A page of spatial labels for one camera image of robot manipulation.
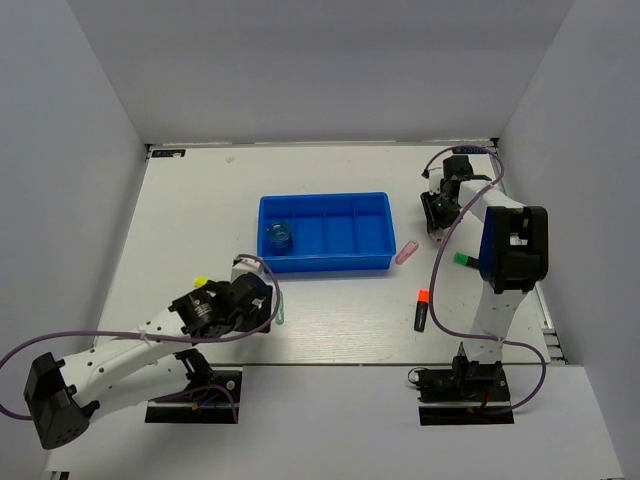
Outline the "pink correction tape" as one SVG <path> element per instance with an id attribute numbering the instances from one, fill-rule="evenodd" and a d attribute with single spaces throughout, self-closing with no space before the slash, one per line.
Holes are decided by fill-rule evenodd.
<path id="1" fill-rule="evenodd" d="M 419 243 L 415 240 L 409 240 L 395 256 L 395 264 L 404 264 L 419 248 Z"/>

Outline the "yellow-capped highlighter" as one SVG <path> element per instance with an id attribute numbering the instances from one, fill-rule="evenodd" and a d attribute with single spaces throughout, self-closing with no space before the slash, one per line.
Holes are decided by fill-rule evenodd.
<path id="1" fill-rule="evenodd" d="M 206 285 L 206 284 L 207 284 L 207 282 L 208 282 L 208 281 L 209 281 L 209 279 L 208 279 L 208 278 L 206 278 L 206 277 L 197 277 L 197 278 L 194 280 L 194 287 L 195 287 L 195 288 L 203 287 L 204 285 Z"/>

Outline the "green-capped highlighter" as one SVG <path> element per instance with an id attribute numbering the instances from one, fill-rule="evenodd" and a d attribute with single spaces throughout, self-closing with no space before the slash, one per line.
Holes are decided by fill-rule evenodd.
<path id="1" fill-rule="evenodd" d="M 469 268 L 478 269 L 479 260 L 475 257 L 456 252 L 454 255 L 454 262 L 459 265 L 463 265 Z"/>

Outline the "black orange-capped highlighter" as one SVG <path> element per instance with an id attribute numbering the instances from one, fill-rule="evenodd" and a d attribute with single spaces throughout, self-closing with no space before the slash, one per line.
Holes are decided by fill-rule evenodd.
<path id="1" fill-rule="evenodd" d="M 415 332 L 422 333 L 425 330 L 427 318 L 429 314 L 430 292 L 426 289 L 421 289 L 418 293 L 416 301 L 416 310 L 414 316 Z"/>

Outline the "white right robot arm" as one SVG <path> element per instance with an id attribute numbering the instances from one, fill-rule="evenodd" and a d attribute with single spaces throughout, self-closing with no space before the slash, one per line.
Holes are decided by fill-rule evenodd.
<path id="1" fill-rule="evenodd" d="M 483 226 L 478 253 L 481 299 L 470 332 L 458 336 L 459 353 L 471 363 L 451 374 L 453 390 L 472 399 L 488 385 L 479 365 L 502 361 L 516 311 L 547 275 L 548 213 L 508 197 L 495 181 L 476 174 L 466 155 L 452 155 L 440 167 L 427 166 L 423 177 L 429 182 L 429 190 L 421 195 L 427 232 L 441 244 L 439 256 L 466 214 Z"/>

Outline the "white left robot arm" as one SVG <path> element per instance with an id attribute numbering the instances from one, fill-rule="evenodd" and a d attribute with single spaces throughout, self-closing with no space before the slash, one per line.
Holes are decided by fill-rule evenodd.
<path id="1" fill-rule="evenodd" d="M 148 400 L 228 396 L 197 345 L 269 330 L 280 296 L 277 283 L 254 273 L 231 282 L 207 281 L 136 332 L 112 334 L 106 343 L 64 358 L 37 357 L 24 399 L 41 446 L 60 448 L 96 420 Z"/>

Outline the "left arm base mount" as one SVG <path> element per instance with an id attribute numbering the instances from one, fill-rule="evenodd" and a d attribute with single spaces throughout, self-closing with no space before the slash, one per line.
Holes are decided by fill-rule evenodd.
<path id="1" fill-rule="evenodd" d="M 147 404 L 147 424 L 237 424 L 240 415 L 243 370 L 213 367 L 196 349 L 169 357 L 177 362 L 176 371 L 183 381 L 158 401 Z"/>

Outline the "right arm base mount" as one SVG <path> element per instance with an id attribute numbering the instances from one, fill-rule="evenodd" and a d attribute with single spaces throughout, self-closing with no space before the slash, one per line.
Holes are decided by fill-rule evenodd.
<path id="1" fill-rule="evenodd" d="M 415 367 L 408 383 L 418 392 L 422 426 L 510 425 L 511 395 L 501 362 L 480 363 L 463 348 L 446 368 Z"/>

